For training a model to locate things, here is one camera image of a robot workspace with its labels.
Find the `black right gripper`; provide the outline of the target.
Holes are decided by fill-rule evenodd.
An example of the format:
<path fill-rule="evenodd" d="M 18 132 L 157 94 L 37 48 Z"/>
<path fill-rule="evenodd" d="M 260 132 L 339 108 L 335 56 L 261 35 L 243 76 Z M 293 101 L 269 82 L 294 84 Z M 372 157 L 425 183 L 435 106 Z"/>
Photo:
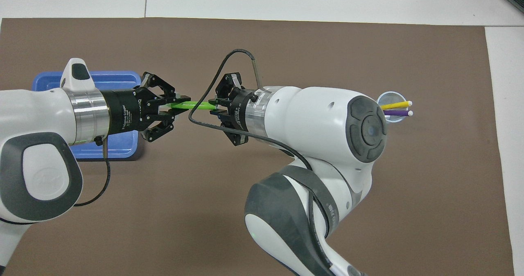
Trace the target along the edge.
<path fill-rule="evenodd" d="M 244 89 L 239 72 L 226 73 L 216 89 L 216 96 L 208 102 L 214 106 L 229 106 L 223 109 L 210 110 L 211 115 L 218 117 L 221 127 L 248 131 L 246 126 L 246 108 L 254 95 L 254 90 Z M 224 132 L 234 146 L 245 144 L 248 136 L 239 133 Z"/>

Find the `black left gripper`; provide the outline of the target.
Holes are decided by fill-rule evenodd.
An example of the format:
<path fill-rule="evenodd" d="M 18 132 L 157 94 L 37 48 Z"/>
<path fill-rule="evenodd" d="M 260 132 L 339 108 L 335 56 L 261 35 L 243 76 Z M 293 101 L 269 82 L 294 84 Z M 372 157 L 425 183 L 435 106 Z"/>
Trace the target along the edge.
<path fill-rule="evenodd" d="M 140 131 L 142 138 L 153 142 L 174 129 L 177 109 L 159 111 L 140 117 L 137 89 L 101 90 L 110 116 L 108 134 Z M 190 101 L 191 97 L 176 92 L 159 76 L 144 72 L 140 84 L 140 100 L 146 106 L 163 106 Z"/>

